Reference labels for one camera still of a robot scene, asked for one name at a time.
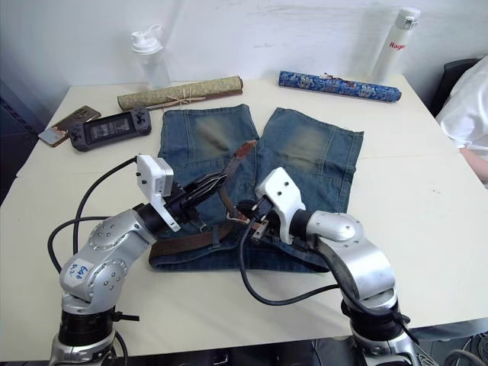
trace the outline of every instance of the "smartphone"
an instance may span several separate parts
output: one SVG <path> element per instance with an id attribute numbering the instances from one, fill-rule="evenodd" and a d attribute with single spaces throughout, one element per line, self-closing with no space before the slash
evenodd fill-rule
<path id="1" fill-rule="evenodd" d="M 46 128 L 37 135 L 42 141 L 51 147 L 56 147 L 69 137 L 69 129 L 77 123 L 89 122 L 101 116 L 99 111 L 84 105 L 63 118 L 57 124 Z"/>

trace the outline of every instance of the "white sleeve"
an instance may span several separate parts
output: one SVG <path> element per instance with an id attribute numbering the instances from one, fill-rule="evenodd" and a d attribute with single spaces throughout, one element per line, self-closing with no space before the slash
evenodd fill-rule
<path id="1" fill-rule="evenodd" d="M 480 72 L 465 82 L 436 117 L 458 148 L 488 134 L 488 73 Z"/>

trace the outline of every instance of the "black cable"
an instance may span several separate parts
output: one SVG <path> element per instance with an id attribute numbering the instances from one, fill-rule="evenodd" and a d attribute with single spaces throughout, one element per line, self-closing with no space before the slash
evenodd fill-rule
<path id="1" fill-rule="evenodd" d="M 322 359 L 319 354 L 319 350 L 317 349 L 317 346 L 319 345 L 319 340 L 315 339 L 315 341 L 312 341 L 312 346 L 313 346 L 313 351 L 315 352 L 315 356 L 317 357 L 317 361 L 319 362 L 320 366 L 323 366 Z"/>
<path id="2" fill-rule="evenodd" d="M 94 189 L 97 188 L 97 186 L 100 183 L 102 183 L 105 179 L 110 177 L 115 172 L 118 172 L 122 168 L 125 168 L 129 164 L 136 162 L 136 161 L 137 161 L 137 157 L 134 156 L 133 158 L 126 160 L 122 164 L 117 165 L 115 168 L 113 168 L 112 170 L 109 170 L 108 172 L 103 174 L 99 179 L 97 179 L 95 181 L 95 183 L 93 183 L 91 185 L 91 187 L 86 191 L 85 195 L 83 196 L 82 200 L 80 201 L 79 206 L 78 206 L 78 210 L 76 211 L 75 220 L 79 219 L 82 216 L 83 207 L 85 207 L 85 204 L 86 204 L 86 201 L 88 200 L 88 197 L 90 197 L 90 194 L 92 194 Z M 78 229 L 79 229 L 79 223 L 75 222 L 75 225 L 73 227 L 73 255 L 78 252 Z"/>
<path id="3" fill-rule="evenodd" d="M 317 254 L 320 258 L 323 259 L 323 261 L 327 264 L 329 267 L 329 270 L 331 271 L 332 275 L 334 276 L 335 280 L 339 284 L 339 287 L 342 290 L 342 293 L 349 299 L 349 301 L 352 302 L 352 304 L 358 308 L 359 311 L 362 313 L 365 313 L 366 315 L 369 316 L 391 316 L 393 320 L 398 323 L 402 328 L 403 331 L 418 345 L 419 340 L 417 337 L 415 337 L 412 332 L 406 327 L 405 325 L 405 318 L 406 316 L 402 315 L 399 312 L 393 311 L 393 310 L 371 310 L 365 307 L 359 300 L 358 298 L 351 292 L 349 289 L 348 285 L 344 283 L 342 280 L 341 276 L 339 275 L 339 271 L 337 268 L 334 266 L 332 261 L 323 253 L 321 253 L 319 250 L 313 250 L 315 254 Z"/>
<path id="4" fill-rule="evenodd" d="M 117 341 L 119 341 L 119 344 L 122 348 L 122 358 L 124 359 L 124 366 L 127 366 L 129 364 L 129 352 L 127 351 L 125 341 L 122 338 L 122 335 L 120 335 L 120 333 L 117 331 L 115 331 L 115 338 L 117 338 Z"/>
<path id="5" fill-rule="evenodd" d="M 283 306 L 283 305 L 290 305 L 291 303 L 296 303 L 298 301 L 305 300 L 305 299 L 307 299 L 309 297 L 312 297 L 313 295 L 320 294 L 321 292 L 324 292 L 324 291 L 332 290 L 334 288 L 339 288 L 339 286 L 337 284 L 331 284 L 329 286 L 317 288 L 316 290 L 307 292 L 307 293 L 302 294 L 300 296 L 292 297 L 291 299 L 287 299 L 287 300 L 268 300 L 268 299 L 265 299 L 263 296 L 259 295 L 252 288 L 251 284 L 249 283 L 249 279 L 247 278 L 247 274 L 246 274 L 246 267 L 244 265 L 244 243 L 246 241 L 247 236 L 249 235 L 249 231 L 251 230 L 252 225 L 254 224 L 254 222 L 255 222 L 255 218 L 253 217 L 249 221 L 249 223 L 248 223 L 248 225 L 246 227 L 246 230 L 244 231 L 244 234 L 242 235 L 242 238 L 241 238 L 241 240 L 239 242 L 239 270 L 241 272 L 242 281 L 244 282 L 244 285 L 246 286 L 247 291 L 249 291 L 249 293 L 257 301 L 260 301 L 262 303 L 265 303 L 266 305 L 271 305 L 273 307 L 280 307 L 280 306 Z"/>
<path id="6" fill-rule="evenodd" d="M 53 248 L 53 242 L 54 238 L 56 235 L 64 229 L 65 227 L 69 225 L 73 225 L 74 223 L 79 223 L 80 221 L 90 221 L 90 220 L 105 220 L 107 217 L 106 216 L 88 216 L 88 217 L 79 217 L 78 219 L 66 221 L 65 223 L 62 223 L 59 225 L 57 228 L 53 230 L 51 235 L 49 235 L 49 239 L 47 240 L 47 252 L 49 253 L 49 257 L 51 258 L 51 262 L 54 265 L 54 268 L 58 271 L 58 273 L 61 272 L 61 266 L 59 265 L 59 262 L 56 258 L 56 254 L 54 254 L 54 248 Z"/>
<path id="7" fill-rule="evenodd" d="M 444 366 L 452 366 L 459 358 L 468 360 L 470 364 L 474 364 L 475 366 L 486 366 L 486 364 L 478 357 L 468 351 L 463 351 L 461 349 L 455 349 L 451 351 L 451 353 L 449 353 L 444 361 Z"/>

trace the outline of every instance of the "denim jeans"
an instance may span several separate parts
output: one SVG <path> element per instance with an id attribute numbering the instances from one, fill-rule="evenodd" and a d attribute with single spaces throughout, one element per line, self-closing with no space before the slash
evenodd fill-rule
<path id="1" fill-rule="evenodd" d="M 346 212 L 355 163 L 363 133 L 344 130 L 314 120 L 300 112 L 277 108 L 262 138 L 245 104 L 232 108 L 166 111 L 159 156 L 186 185 L 200 176 L 218 172 L 232 153 L 247 140 L 256 148 L 236 170 L 226 189 L 234 204 L 255 199 L 255 186 L 278 166 L 284 167 L 302 194 L 308 210 Z M 225 221 L 226 208 L 215 194 L 197 207 L 200 218 L 212 228 Z M 198 271 L 238 268 L 236 247 L 242 228 L 208 247 L 152 258 L 151 266 L 164 271 Z M 198 233 L 183 224 L 167 237 Z M 321 258 L 309 253 L 303 243 L 289 246 L 278 238 L 264 237 L 246 243 L 246 267 L 276 271 L 326 271 Z"/>

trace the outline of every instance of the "human arm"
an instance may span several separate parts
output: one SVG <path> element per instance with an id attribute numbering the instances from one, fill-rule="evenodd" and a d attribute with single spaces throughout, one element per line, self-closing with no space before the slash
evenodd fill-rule
<path id="1" fill-rule="evenodd" d="M 461 155 L 476 173 L 481 181 L 488 181 L 488 161 L 481 159 L 472 150 L 466 147 L 459 149 Z"/>

